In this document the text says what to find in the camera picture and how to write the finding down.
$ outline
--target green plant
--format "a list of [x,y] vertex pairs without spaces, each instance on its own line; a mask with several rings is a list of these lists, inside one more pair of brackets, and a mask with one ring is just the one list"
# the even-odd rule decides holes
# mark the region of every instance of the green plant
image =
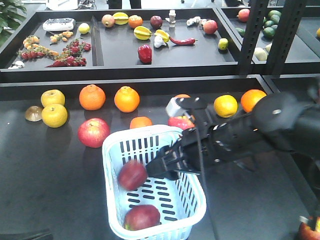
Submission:
[[2,0],[0,1],[0,47],[10,37],[12,32],[7,28],[16,30],[26,17],[27,13],[22,0]]

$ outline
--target red apple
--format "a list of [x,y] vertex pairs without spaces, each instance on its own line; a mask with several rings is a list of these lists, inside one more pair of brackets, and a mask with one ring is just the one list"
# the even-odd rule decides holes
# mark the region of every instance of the red apple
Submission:
[[182,130],[194,128],[195,125],[186,116],[171,116],[168,120],[168,125],[171,127],[178,127]]
[[124,217],[124,228],[130,231],[150,228],[160,224],[160,212],[151,205],[134,206]]
[[78,128],[80,142],[90,148],[100,148],[109,134],[108,124],[97,117],[86,120]]
[[217,22],[215,20],[208,20],[203,24],[203,31],[206,34],[214,34],[218,29]]
[[106,28],[112,28],[115,25],[115,18],[110,14],[106,14],[102,17],[101,22]]
[[160,29],[162,26],[163,20],[160,16],[152,16],[150,18],[150,24],[154,29]]
[[118,175],[118,182],[121,187],[128,191],[136,190],[147,180],[148,173],[143,164],[137,160],[126,162]]
[[311,227],[304,222],[300,224],[298,232],[301,240],[320,240],[320,232],[312,230]]
[[238,19],[240,22],[243,22],[243,23],[246,23],[249,19],[249,14],[250,14],[250,10],[249,9],[241,9],[239,12],[238,12]]

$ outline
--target small bottle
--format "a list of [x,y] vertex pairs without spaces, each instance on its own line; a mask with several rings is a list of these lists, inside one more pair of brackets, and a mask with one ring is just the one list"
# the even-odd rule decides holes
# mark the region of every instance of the small bottle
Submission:
[[174,28],[176,24],[176,11],[175,10],[170,10],[169,11],[169,27]]

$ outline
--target white plastic basket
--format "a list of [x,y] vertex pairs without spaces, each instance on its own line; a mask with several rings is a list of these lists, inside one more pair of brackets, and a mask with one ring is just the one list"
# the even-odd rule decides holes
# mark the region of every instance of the white plastic basket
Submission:
[[[117,176],[127,161],[151,161],[163,146],[171,146],[181,129],[153,125],[110,134],[102,146],[109,225],[125,240],[185,240],[206,212],[206,197],[196,175],[180,173],[178,180],[148,177],[135,191],[118,185]],[[152,204],[160,212],[160,225],[130,231],[123,227],[126,213],[134,205]]]

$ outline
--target white remote control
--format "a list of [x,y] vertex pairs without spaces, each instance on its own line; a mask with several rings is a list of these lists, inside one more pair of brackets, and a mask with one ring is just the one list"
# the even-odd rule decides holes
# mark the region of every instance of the white remote control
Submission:
[[73,18],[55,18],[48,19],[42,25],[43,30],[47,32],[70,31],[74,29],[76,21]]

